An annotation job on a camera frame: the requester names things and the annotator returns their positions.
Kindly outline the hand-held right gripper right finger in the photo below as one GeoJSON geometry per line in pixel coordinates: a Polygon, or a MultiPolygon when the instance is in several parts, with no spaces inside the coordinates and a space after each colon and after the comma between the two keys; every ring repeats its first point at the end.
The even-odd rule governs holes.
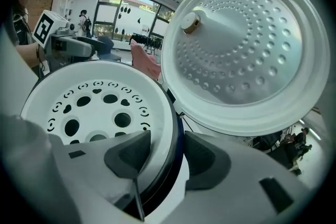
{"type": "Polygon", "coordinates": [[[184,155],[185,196],[165,223],[291,223],[309,202],[308,188],[256,149],[187,131],[184,155]]]}

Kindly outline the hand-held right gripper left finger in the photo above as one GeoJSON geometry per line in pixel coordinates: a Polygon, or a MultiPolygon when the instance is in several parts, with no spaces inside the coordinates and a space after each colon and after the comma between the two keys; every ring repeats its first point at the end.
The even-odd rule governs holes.
{"type": "Polygon", "coordinates": [[[14,189],[45,223],[144,221],[138,176],[150,131],[66,145],[19,116],[1,116],[1,162],[14,189]]]}

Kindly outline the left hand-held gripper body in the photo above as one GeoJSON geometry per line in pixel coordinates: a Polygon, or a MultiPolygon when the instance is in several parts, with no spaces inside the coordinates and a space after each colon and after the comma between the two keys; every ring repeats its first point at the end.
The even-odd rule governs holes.
{"type": "Polygon", "coordinates": [[[92,44],[76,36],[73,23],[50,10],[42,12],[33,39],[43,48],[49,62],[65,65],[88,60],[95,54],[92,44]]]}

